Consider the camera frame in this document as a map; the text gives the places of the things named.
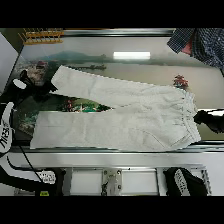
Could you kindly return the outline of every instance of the reflective surface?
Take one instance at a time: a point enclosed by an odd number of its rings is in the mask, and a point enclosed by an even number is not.
[[[198,109],[224,105],[224,78],[220,70],[204,65],[184,53],[176,54],[167,45],[169,37],[64,37],[62,44],[24,46],[11,74],[18,78],[23,69],[36,85],[50,80],[60,65],[106,77],[173,85],[175,76],[184,76],[195,94]],[[150,52],[150,59],[114,58],[114,52]],[[32,138],[39,111],[102,111],[108,108],[85,99],[52,95],[44,103],[32,97],[14,115],[19,140]],[[223,140],[223,134],[199,126],[202,140]]]

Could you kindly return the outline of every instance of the plaid shirt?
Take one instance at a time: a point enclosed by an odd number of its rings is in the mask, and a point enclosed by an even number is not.
[[[193,34],[191,57],[204,64],[224,69],[223,28],[177,28],[167,45],[179,53]]]

